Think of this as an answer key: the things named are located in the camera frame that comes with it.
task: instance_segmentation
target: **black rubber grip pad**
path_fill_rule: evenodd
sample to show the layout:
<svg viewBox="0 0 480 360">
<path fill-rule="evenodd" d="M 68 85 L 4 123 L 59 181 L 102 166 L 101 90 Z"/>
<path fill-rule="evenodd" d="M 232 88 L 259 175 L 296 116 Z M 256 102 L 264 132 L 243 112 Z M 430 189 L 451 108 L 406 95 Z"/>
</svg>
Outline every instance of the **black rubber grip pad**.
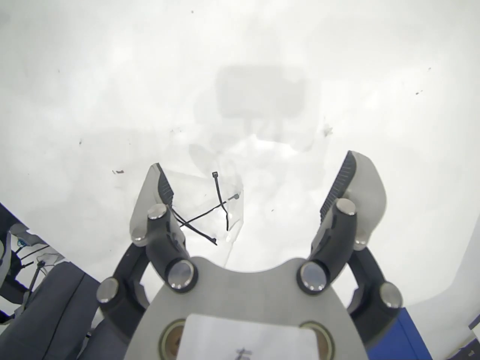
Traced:
<svg viewBox="0 0 480 360">
<path fill-rule="evenodd" d="M 163 202 L 172 207 L 173 202 L 173 190 L 168 183 L 167 177 L 160 166 L 160 163 L 157 163 L 158 169 L 160 170 L 160 178 L 158 179 L 158 194 Z"/>
<path fill-rule="evenodd" d="M 335 181 L 331 186 L 327 198 L 320 209 L 320 223 L 324 221 L 324 218 L 329 209 L 332 207 L 333 202 L 335 202 L 335 199 L 343 197 L 353 179 L 353 176 L 355 175 L 356 170 L 357 162 L 355 161 L 355 157 L 353 156 L 352 151 L 348 151 L 345 159 L 343 160 L 340 171 L 336 175 Z"/>
</svg>

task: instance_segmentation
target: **dirt speck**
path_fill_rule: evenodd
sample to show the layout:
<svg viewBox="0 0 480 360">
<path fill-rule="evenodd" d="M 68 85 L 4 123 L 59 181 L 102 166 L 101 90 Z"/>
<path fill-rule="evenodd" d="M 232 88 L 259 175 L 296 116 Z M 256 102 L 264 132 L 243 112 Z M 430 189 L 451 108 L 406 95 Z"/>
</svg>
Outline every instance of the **dirt speck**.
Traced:
<svg viewBox="0 0 480 360">
<path fill-rule="evenodd" d="M 331 135 L 332 133 L 333 133 L 333 127 L 326 124 L 324 126 L 324 137 L 327 137 L 327 136 Z"/>
</svg>

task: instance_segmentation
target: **blue panel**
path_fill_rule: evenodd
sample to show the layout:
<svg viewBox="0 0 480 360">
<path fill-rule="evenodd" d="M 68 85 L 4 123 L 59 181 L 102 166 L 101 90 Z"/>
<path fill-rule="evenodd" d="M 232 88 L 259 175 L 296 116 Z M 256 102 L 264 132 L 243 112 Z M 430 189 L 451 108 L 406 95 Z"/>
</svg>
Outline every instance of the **blue panel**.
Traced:
<svg viewBox="0 0 480 360">
<path fill-rule="evenodd" d="M 400 312 L 397 321 L 401 323 L 403 330 L 405 331 L 405 334 L 410 341 L 410 345 L 412 346 L 413 350 L 417 355 L 416 358 L 431 360 L 432 357 L 430 355 L 430 352 L 428 351 L 427 346 L 425 346 L 425 343 L 423 342 L 419 331 L 415 327 L 413 320 L 411 319 L 405 308 L 403 308 Z"/>
<path fill-rule="evenodd" d="M 382 340 L 368 351 L 370 360 L 431 360 L 420 334 L 405 309 Z"/>
</svg>

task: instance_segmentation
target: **white label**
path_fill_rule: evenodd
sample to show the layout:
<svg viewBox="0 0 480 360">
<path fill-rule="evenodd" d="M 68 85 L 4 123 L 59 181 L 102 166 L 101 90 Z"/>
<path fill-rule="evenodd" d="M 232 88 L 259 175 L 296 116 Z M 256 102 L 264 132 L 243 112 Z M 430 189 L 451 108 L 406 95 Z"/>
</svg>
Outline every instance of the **white label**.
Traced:
<svg viewBox="0 0 480 360">
<path fill-rule="evenodd" d="M 177 360 L 319 360 L 309 329 L 191 314 Z"/>
</svg>

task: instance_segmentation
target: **white surface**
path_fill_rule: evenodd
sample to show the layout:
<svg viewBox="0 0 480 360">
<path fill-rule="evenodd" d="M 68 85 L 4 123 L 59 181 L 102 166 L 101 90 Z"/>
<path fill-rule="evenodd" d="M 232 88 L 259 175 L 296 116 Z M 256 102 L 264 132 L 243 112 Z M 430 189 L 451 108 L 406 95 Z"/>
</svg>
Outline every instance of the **white surface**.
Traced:
<svg viewBox="0 0 480 360">
<path fill-rule="evenodd" d="M 477 324 L 472 331 L 477 337 L 477 339 L 480 341 L 480 324 Z"/>
<path fill-rule="evenodd" d="M 427 300 L 453 281 L 480 209 L 479 10 L 0 0 L 0 199 L 102 280 L 151 163 L 208 177 L 230 161 L 245 203 L 228 266 L 259 270 L 307 255 L 353 149 L 387 191 L 370 248 L 406 305 Z M 335 287 L 347 302 L 345 276 Z"/>
<path fill-rule="evenodd" d="M 433 360 L 469 342 L 468 325 L 480 313 L 480 216 L 453 282 L 429 300 L 407 307 Z"/>
<path fill-rule="evenodd" d="M 298 327 L 197 314 L 187 317 L 178 360 L 250 358 L 318 360 L 317 338 L 312 330 Z"/>
</svg>

